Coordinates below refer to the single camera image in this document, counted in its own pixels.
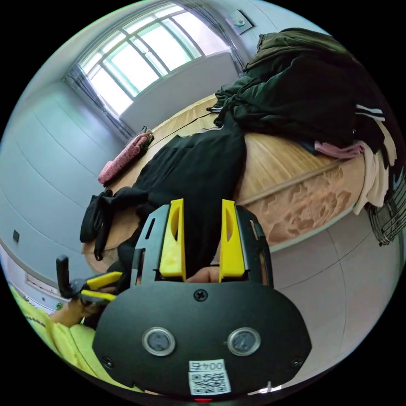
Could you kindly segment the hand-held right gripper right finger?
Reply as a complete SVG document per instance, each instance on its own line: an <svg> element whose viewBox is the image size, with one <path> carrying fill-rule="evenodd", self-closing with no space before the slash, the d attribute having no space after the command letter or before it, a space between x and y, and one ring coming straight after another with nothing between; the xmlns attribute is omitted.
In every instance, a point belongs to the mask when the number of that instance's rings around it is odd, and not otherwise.
<svg viewBox="0 0 406 406"><path fill-rule="evenodd" d="M240 279L245 263L234 201L222 200L222 221L219 257L219 282L227 278Z"/></svg>

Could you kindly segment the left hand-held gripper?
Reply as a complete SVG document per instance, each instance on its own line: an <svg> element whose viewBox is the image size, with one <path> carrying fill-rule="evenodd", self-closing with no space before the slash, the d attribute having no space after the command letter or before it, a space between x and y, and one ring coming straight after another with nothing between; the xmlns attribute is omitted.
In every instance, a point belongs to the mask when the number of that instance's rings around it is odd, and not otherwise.
<svg viewBox="0 0 406 406"><path fill-rule="evenodd" d="M115 294L101 292L101 288L118 282L122 272L107 272L88 279L75 279L70 282L68 298L81 298L85 302L109 302L116 299Z"/></svg>

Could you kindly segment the person's left hand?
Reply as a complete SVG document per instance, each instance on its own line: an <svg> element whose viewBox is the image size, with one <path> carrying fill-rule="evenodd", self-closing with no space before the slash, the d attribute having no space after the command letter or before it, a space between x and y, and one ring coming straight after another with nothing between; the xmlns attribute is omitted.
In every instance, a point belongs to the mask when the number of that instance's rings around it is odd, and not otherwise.
<svg viewBox="0 0 406 406"><path fill-rule="evenodd" d="M106 307L107 302L90 302L82 298L72 299L68 304L69 314L80 323L83 319L99 313Z"/></svg>

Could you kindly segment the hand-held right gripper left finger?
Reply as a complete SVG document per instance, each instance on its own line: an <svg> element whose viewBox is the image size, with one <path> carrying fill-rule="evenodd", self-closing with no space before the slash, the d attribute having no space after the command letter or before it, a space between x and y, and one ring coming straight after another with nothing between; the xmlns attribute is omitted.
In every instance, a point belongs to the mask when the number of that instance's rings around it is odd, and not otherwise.
<svg viewBox="0 0 406 406"><path fill-rule="evenodd" d="M159 272L166 279L186 281L184 245L184 200L170 203L162 244Z"/></svg>

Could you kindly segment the person's right hand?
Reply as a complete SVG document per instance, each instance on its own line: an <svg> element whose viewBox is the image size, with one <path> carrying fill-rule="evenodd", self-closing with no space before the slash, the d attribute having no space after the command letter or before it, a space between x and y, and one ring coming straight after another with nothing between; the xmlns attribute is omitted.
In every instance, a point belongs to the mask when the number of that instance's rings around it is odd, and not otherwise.
<svg viewBox="0 0 406 406"><path fill-rule="evenodd" d="M217 283L219 282L219 266L208 266L197 271L187 279L189 283Z"/></svg>

